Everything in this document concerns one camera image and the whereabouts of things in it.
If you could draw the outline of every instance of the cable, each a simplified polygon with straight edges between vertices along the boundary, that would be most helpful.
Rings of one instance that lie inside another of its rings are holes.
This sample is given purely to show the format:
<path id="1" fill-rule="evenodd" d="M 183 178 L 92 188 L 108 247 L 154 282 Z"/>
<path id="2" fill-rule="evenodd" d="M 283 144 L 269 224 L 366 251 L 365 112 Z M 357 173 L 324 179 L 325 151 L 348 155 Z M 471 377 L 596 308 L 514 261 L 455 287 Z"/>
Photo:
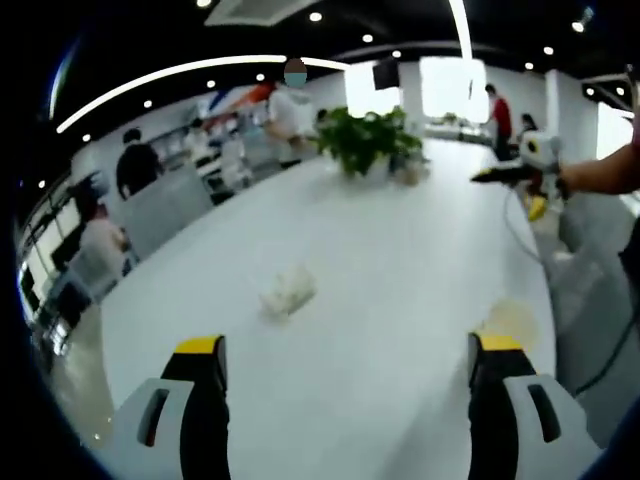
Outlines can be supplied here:
<path id="1" fill-rule="evenodd" d="M 613 352 L 611 352 L 611 355 L 609 356 L 609 358 L 607 359 L 603 367 L 600 369 L 600 371 L 596 375 L 591 377 L 589 381 L 585 382 L 582 386 L 576 389 L 576 392 L 575 392 L 576 397 L 586 392 L 587 390 L 593 388 L 598 383 L 600 383 L 600 381 L 607 375 L 607 373 L 609 373 L 609 370 L 611 370 L 611 367 L 613 367 L 614 363 L 618 359 L 618 356 L 622 351 L 622 347 L 624 347 L 624 344 L 629 338 L 629 334 L 631 333 L 633 326 L 639 321 L 640 321 L 640 303 L 636 306 L 633 314 L 631 315 L 631 320 L 624 327 L 624 330 L 622 331 L 622 335 L 620 336 L 618 343 L 616 343 L 616 346 L 614 347 Z"/>
<path id="2" fill-rule="evenodd" d="M 531 250 L 529 250 L 529 248 L 524 244 L 524 242 L 520 239 L 516 231 L 513 229 L 513 227 L 511 226 L 511 223 L 509 223 L 509 216 L 507 215 L 508 208 L 509 208 L 509 199 L 511 198 L 511 195 L 514 193 L 515 193 L 515 190 L 511 189 L 509 190 L 509 192 L 507 192 L 507 195 L 504 197 L 504 207 L 502 209 L 502 215 L 504 216 L 504 223 L 507 225 L 507 229 L 509 230 L 509 232 L 511 232 L 511 235 L 513 236 L 514 240 L 516 241 L 520 249 L 524 253 L 526 253 L 529 257 L 533 258 L 536 262 L 542 265 L 542 260 L 540 260 L 540 257 L 538 257 L 538 255 L 533 253 Z"/>

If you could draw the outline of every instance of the red shirt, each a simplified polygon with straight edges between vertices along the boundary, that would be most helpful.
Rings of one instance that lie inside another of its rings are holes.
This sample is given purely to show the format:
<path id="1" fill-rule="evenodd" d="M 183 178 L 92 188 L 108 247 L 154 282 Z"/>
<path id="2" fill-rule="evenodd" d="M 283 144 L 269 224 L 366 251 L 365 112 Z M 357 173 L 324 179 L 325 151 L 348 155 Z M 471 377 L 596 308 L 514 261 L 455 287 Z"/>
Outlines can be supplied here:
<path id="1" fill-rule="evenodd" d="M 498 98 L 496 105 L 493 107 L 493 118 L 498 122 L 498 133 L 506 137 L 511 136 L 511 113 L 509 105 L 504 98 Z"/>

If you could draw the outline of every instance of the green leaves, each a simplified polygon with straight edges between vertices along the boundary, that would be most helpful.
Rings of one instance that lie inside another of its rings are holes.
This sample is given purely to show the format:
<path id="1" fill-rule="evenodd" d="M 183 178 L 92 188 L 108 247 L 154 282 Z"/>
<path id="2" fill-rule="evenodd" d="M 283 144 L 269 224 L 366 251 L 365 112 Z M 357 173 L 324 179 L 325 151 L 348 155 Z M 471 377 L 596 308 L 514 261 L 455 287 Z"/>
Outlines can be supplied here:
<path id="1" fill-rule="evenodd" d="M 409 156 L 422 147 L 419 138 L 404 131 L 405 120 L 400 107 L 386 115 L 369 112 L 363 118 L 352 117 L 346 107 L 337 108 L 318 126 L 318 151 L 328 151 L 347 175 L 366 175 L 377 159 Z"/>

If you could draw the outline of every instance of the window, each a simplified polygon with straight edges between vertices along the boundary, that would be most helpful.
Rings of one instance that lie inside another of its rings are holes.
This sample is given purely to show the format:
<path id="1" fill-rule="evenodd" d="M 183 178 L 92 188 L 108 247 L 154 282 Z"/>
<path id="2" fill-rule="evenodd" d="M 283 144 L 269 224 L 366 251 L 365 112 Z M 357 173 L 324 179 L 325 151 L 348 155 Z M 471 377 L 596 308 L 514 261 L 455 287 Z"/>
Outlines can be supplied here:
<path id="1" fill-rule="evenodd" d="M 598 104 L 598 138 L 596 156 L 599 159 L 611 155 L 627 145 L 633 135 L 633 126 L 609 105 Z"/>
<path id="2" fill-rule="evenodd" d="M 480 60 L 458 57 L 420 59 L 422 108 L 427 117 L 455 113 L 472 122 L 486 122 L 489 100 L 484 91 L 487 73 Z"/>
<path id="3" fill-rule="evenodd" d="M 51 260 L 51 254 L 60 246 L 61 243 L 62 236 L 60 235 L 56 222 L 52 220 L 44 229 L 44 232 L 42 232 L 42 235 L 37 241 L 38 250 L 40 250 L 44 267 L 48 272 L 54 272 L 56 270 L 53 260 Z"/>
<path id="4" fill-rule="evenodd" d="M 78 214 L 75 200 L 70 200 L 69 203 L 62 207 L 62 210 L 60 210 L 58 214 L 58 224 L 65 236 L 69 235 L 74 228 L 80 225 L 80 215 Z"/>
<path id="5" fill-rule="evenodd" d="M 345 71 L 347 107 L 349 114 L 354 117 L 364 117 L 367 112 L 384 115 L 401 104 L 399 88 L 375 89 L 373 82 L 375 64 L 376 62 L 360 63 Z"/>

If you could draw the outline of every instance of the desk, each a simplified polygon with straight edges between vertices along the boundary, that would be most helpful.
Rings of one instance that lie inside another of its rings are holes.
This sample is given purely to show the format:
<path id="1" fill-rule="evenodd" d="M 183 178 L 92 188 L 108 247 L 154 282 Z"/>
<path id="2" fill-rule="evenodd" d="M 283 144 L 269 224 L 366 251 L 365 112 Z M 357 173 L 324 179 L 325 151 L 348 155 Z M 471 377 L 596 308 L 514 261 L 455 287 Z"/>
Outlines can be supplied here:
<path id="1" fill-rule="evenodd" d="M 261 182 L 177 235 L 102 305 L 116 407 L 174 347 L 227 335 L 232 478 L 466 479 L 467 332 L 510 297 L 555 372 L 542 266 L 505 227 L 506 189 L 469 178 L 489 149 L 430 141 L 415 188 L 349 184 L 326 159 Z M 530 249 L 517 198 L 510 221 Z M 304 264 L 318 293 L 286 325 L 258 295 Z"/>

